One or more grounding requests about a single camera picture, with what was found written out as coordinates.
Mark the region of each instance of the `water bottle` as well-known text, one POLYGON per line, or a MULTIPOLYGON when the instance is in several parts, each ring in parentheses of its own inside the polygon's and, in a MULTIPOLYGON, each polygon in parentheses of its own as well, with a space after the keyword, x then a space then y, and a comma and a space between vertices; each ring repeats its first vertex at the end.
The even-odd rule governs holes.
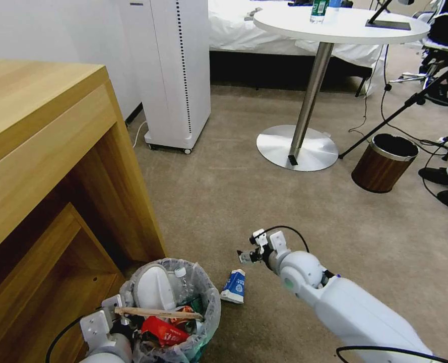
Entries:
POLYGON ((182 304, 188 301, 191 297, 194 295, 194 287, 187 282, 186 275, 187 271, 185 270, 185 267, 179 267, 175 269, 174 271, 175 277, 177 277, 180 280, 181 283, 181 289, 176 297, 177 303, 182 304))
POLYGON ((330 4, 328 5, 328 9, 326 12, 326 23, 336 21, 338 17, 338 11, 341 7, 341 0, 330 0, 330 4))
POLYGON ((326 8, 330 0, 314 0, 313 9, 311 10, 311 18, 309 19, 314 24, 321 24, 325 18, 326 8))

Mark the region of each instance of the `plastic trash bag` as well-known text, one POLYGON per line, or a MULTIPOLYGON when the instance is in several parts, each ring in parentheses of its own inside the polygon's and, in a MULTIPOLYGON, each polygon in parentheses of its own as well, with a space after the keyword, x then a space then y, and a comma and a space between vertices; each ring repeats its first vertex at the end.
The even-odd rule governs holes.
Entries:
MULTIPOLYGON (((140 341, 135 341, 133 349, 133 362, 135 363, 196 363, 199 361, 202 352, 214 336, 220 321, 220 296, 204 269, 198 263, 192 263, 186 260, 162 259, 152 263, 162 265, 167 271, 174 271, 176 268, 185 267, 187 281, 195 288, 195 293, 200 294, 205 310, 203 326, 199 334, 191 335, 185 342, 171 347, 154 348, 147 350, 146 346, 140 341)), ((133 287, 136 279, 140 276, 145 266, 140 267, 131 276, 130 280, 125 282, 119 293, 124 297, 125 304, 128 307, 135 306, 133 299, 133 287)))

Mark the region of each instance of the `wooden trash bin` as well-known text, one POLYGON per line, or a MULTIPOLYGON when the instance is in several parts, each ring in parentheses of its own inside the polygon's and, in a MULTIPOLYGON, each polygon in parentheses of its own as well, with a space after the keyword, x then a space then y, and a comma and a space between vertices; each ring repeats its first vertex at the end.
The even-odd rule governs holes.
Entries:
POLYGON ((418 153, 417 145, 401 136, 375 135, 351 177, 369 192, 388 193, 418 153))

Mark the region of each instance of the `bed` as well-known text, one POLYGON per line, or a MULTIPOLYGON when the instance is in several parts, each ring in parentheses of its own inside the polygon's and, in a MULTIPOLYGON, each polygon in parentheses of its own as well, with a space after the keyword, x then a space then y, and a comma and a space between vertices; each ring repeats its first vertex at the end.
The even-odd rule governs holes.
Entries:
MULTIPOLYGON (((318 43, 272 34, 257 28, 252 21, 244 20, 247 13, 258 7, 287 7, 287 1, 208 0, 208 4, 213 81, 234 81, 232 78, 237 78, 245 83, 254 83, 256 87, 263 82, 274 81, 281 83, 278 86, 291 88, 305 85, 318 43)), ((375 72, 380 74, 383 70, 381 49, 381 45, 336 44, 327 73, 331 76, 357 76, 364 81, 372 75, 376 63, 375 72)), ((371 85, 380 80, 379 77, 373 78, 371 85)))

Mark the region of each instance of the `wooden desk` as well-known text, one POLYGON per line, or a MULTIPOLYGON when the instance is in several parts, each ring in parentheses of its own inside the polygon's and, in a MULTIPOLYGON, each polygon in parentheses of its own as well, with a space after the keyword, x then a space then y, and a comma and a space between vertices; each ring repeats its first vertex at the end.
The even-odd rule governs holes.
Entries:
MULTIPOLYGON (((0 361, 42 361, 120 268, 164 256, 106 68, 0 59, 0 361)), ((75 327, 52 361, 83 350, 75 327)))

